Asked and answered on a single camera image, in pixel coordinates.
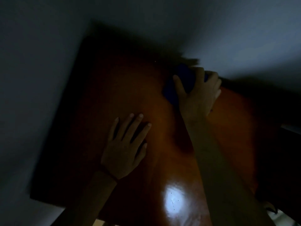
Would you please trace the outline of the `person's left hand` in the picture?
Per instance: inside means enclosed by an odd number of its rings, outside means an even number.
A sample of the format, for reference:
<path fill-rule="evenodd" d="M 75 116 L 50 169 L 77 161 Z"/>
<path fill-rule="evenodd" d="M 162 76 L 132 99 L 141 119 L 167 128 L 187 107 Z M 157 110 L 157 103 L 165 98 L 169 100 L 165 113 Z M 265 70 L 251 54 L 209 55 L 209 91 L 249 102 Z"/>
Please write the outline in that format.
<path fill-rule="evenodd" d="M 117 179 L 128 176 L 137 166 L 133 166 L 135 156 L 137 156 L 142 145 L 147 143 L 145 140 L 152 124 L 146 123 L 141 130 L 136 130 L 131 142 L 125 142 L 125 132 L 132 118 L 136 117 L 131 113 L 122 124 L 118 123 L 114 133 L 114 139 L 109 140 L 101 157 L 101 165 L 105 166 Z"/>

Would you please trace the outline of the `person's right hand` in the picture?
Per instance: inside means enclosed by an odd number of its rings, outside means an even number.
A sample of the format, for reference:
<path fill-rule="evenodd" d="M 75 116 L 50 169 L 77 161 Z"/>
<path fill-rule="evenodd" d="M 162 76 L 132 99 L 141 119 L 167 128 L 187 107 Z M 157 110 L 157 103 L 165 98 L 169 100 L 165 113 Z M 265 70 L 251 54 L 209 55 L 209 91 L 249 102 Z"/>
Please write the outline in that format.
<path fill-rule="evenodd" d="M 213 101 L 214 91 L 205 91 L 204 83 L 207 81 L 207 75 L 202 67 L 196 68 L 195 84 L 187 97 L 179 100 L 179 110 L 185 124 L 204 122 L 211 112 L 215 101 Z"/>

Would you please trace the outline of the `blue cleaning cloth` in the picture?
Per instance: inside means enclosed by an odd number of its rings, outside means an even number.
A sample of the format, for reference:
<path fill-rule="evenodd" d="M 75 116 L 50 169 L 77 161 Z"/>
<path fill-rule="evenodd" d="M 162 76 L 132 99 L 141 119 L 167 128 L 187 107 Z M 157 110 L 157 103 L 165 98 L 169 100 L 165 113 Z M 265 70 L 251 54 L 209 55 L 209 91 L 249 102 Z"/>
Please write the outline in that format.
<path fill-rule="evenodd" d="M 166 81 L 162 93 L 169 103 L 179 110 L 179 99 L 172 78 L 173 75 L 177 75 L 180 78 L 186 93 L 190 93 L 193 90 L 196 76 L 194 71 L 187 65 L 179 64 L 175 67 L 174 72 L 172 72 L 172 75 Z"/>

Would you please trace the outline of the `person's right forearm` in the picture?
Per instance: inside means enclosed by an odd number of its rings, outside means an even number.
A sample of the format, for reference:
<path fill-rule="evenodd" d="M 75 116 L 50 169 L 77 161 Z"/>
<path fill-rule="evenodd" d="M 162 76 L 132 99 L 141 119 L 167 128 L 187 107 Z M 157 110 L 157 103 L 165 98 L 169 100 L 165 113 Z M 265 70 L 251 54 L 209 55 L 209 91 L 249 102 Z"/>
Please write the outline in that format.
<path fill-rule="evenodd" d="M 235 174 L 205 117 L 183 116 L 193 145 L 213 226 L 276 226 Z"/>

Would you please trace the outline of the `person's left forearm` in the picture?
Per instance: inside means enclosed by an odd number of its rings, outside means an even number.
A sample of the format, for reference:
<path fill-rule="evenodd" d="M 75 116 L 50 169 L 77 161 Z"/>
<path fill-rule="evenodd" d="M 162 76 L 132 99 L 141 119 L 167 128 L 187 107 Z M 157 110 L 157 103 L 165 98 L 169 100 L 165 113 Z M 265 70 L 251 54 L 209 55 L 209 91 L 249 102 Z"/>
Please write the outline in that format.
<path fill-rule="evenodd" d="M 51 226 L 92 226 L 116 185 L 112 176 L 97 171 L 79 198 Z"/>

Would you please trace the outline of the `thin dark wristband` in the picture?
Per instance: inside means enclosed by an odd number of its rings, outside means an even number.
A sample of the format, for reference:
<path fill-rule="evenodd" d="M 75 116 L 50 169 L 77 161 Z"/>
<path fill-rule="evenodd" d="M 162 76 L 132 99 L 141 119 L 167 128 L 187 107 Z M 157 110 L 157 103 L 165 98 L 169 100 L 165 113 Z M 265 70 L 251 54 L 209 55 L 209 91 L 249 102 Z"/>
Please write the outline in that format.
<path fill-rule="evenodd" d="M 111 177 L 116 183 L 119 182 L 119 179 L 117 179 L 113 174 L 111 174 L 111 172 L 105 166 L 100 165 L 99 170 L 104 174 L 108 175 L 109 177 Z"/>

